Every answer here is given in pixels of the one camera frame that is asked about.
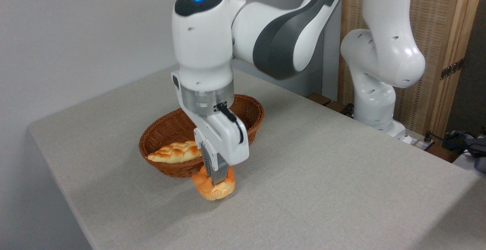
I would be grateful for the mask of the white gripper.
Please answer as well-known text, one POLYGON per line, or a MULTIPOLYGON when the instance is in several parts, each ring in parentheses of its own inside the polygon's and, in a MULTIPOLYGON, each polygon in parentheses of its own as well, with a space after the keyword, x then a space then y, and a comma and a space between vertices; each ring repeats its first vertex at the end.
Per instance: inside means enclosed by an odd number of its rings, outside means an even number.
POLYGON ((233 81, 219 90, 201 92, 186 88, 178 71, 172 72, 171 78, 182 110, 196 125, 196 145, 201 150, 205 172, 216 186, 226 179, 229 165, 249 157, 245 125, 229 109, 234 101, 233 81))

